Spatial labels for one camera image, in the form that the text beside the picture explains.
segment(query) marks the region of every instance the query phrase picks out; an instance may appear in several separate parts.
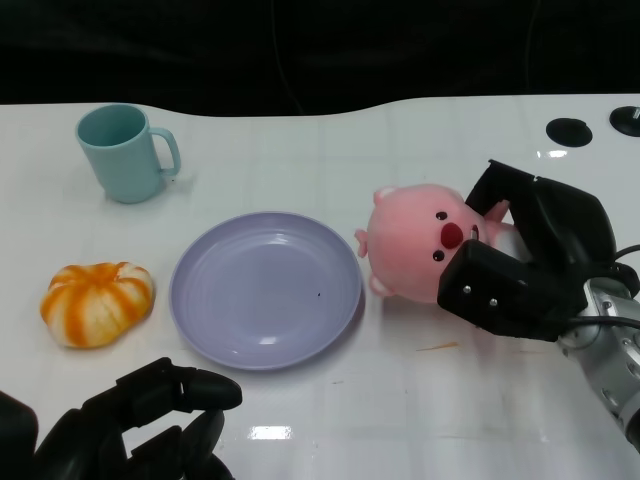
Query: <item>pumpkin-shaped bun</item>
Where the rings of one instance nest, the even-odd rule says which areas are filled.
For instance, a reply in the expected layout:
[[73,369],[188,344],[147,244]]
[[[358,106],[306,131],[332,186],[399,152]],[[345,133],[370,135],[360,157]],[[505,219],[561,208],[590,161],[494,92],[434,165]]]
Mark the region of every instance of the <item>pumpkin-shaped bun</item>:
[[131,263],[69,265],[60,270],[40,314],[61,345],[99,347],[113,342],[151,310],[153,282]]

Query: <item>white table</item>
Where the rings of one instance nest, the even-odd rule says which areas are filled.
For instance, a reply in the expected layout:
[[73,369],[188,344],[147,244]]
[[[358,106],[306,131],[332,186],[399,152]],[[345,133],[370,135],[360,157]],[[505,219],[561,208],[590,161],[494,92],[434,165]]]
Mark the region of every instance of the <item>white table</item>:
[[[216,453],[239,479],[632,479],[640,455],[552,344],[492,337],[439,311],[367,294],[346,340],[286,371],[215,365],[179,338],[168,287],[181,253],[229,217],[288,210],[355,248],[373,191],[435,182],[466,195],[494,158],[598,196],[620,247],[640,242],[640,140],[608,124],[640,96],[418,99],[344,115],[205,118],[145,108],[170,129],[183,171],[133,206],[105,200],[74,138],[94,105],[0,107],[0,389],[33,407],[40,441],[69,408],[162,356],[238,381]],[[545,134],[556,117],[587,122],[591,144]],[[168,151],[158,148],[168,163]],[[52,275],[127,260],[157,285],[151,317],[115,345],[59,348],[39,317]],[[640,268],[640,255],[627,259]],[[368,261],[361,261],[363,275]],[[425,350],[457,342],[458,346]],[[193,417],[129,432],[129,447]]]

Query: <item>teal mug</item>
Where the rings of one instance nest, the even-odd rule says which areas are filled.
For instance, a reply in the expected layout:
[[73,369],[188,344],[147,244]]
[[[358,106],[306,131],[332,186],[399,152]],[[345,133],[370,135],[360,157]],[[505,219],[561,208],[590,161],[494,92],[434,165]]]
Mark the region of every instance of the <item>teal mug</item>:
[[[151,135],[169,144],[173,168],[161,168]],[[107,195],[138,203],[162,191],[165,176],[180,171],[180,152],[169,130],[149,126],[147,115],[133,105],[115,104],[87,113],[76,138]]]

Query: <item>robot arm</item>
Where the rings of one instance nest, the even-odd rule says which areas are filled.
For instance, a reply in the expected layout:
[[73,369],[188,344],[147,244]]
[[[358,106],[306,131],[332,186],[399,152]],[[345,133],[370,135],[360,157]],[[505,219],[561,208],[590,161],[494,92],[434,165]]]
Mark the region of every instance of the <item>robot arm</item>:
[[[232,380],[161,358],[69,410],[34,453],[35,414],[0,394],[0,472],[29,480],[232,480],[212,451],[224,426],[222,410],[241,402]],[[171,427],[127,458],[122,433],[173,410],[204,412],[184,431]]]
[[640,451],[640,281],[616,262],[604,208],[581,190],[491,161],[467,204],[486,214],[503,200],[533,260],[468,240],[440,278],[438,304],[496,335],[558,342]]

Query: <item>purple plate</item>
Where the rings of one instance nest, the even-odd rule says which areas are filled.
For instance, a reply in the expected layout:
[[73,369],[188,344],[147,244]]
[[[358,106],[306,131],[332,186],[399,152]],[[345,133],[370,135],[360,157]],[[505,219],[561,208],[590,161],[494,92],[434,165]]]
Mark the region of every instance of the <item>purple plate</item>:
[[171,279],[178,330],[205,357],[246,370],[301,362],[355,315],[362,277],[349,245],[290,213],[233,218],[198,238]]

